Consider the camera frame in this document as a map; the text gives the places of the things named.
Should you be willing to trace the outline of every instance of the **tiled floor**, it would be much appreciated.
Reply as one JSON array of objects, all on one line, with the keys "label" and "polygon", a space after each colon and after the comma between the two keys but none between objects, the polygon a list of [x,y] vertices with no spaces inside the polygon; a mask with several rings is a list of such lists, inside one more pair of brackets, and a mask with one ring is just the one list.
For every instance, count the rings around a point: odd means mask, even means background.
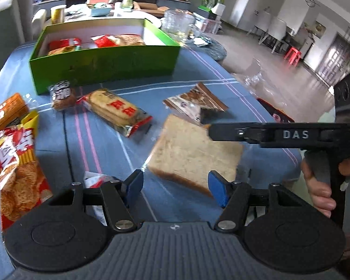
[{"label": "tiled floor", "polygon": [[258,36],[223,27],[223,33],[211,35],[227,50],[224,68],[231,73],[241,74],[253,59],[260,61],[272,83],[279,88],[284,97],[284,111],[296,122],[316,122],[319,117],[334,105],[333,96],[301,64],[297,67],[288,64],[284,57],[271,49],[258,45]]}]

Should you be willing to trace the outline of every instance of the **white chair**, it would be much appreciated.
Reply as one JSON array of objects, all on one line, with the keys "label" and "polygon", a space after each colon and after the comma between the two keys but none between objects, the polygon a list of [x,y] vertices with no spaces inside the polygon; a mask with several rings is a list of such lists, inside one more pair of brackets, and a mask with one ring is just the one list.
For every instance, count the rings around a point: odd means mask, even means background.
[{"label": "white chair", "polygon": [[263,31],[263,34],[264,34],[267,32],[268,27],[270,26],[270,23],[271,23],[271,14],[268,13],[267,11],[261,12],[258,15],[257,22],[255,23],[254,27],[251,30],[249,30],[247,34],[250,35],[254,29],[257,29],[257,30],[260,29]]},{"label": "white chair", "polygon": [[263,39],[259,41],[259,45],[261,45],[265,39],[267,39],[268,36],[274,37],[276,39],[275,46],[273,47],[272,54],[276,49],[276,46],[279,44],[279,42],[285,37],[287,30],[287,24],[283,20],[280,20],[279,18],[273,18],[271,25],[268,28],[267,34],[264,36]]}]

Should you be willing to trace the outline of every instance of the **red plastic stool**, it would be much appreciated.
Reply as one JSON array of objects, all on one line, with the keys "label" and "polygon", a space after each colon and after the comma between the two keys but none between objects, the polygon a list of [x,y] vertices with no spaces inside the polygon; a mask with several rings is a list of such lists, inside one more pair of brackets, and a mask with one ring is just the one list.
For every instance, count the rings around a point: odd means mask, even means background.
[{"label": "red plastic stool", "polygon": [[288,59],[288,57],[290,56],[291,53],[293,53],[293,54],[292,54],[292,56],[289,59],[289,63],[291,65],[294,63],[294,66],[297,66],[299,60],[301,59],[302,53],[298,49],[292,47],[292,48],[290,48],[290,50],[288,51],[288,53],[286,54],[284,59],[285,60]]}]

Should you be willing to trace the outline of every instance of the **blue bowl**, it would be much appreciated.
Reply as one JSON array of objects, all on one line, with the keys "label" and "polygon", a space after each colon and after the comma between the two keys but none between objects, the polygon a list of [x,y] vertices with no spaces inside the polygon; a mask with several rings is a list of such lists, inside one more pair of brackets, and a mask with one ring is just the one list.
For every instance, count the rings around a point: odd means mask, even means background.
[{"label": "blue bowl", "polygon": [[109,15],[112,7],[91,8],[91,17],[103,17]]}]

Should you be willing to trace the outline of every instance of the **open box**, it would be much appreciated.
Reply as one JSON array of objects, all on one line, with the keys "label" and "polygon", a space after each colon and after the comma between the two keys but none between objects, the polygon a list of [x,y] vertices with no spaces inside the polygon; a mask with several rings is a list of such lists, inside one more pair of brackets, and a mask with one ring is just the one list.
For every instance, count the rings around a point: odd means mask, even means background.
[{"label": "open box", "polygon": [[[137,34],[144,46],[96,48],[91,37]],[[47,56],[50,41],[79,38],[82,49]],[[32,79],[37,94],[50,85],[69,80],[86,85],[118,79],[172,74],[180,46],[146,19],[104,18],[47,26],[30,58]]]}]

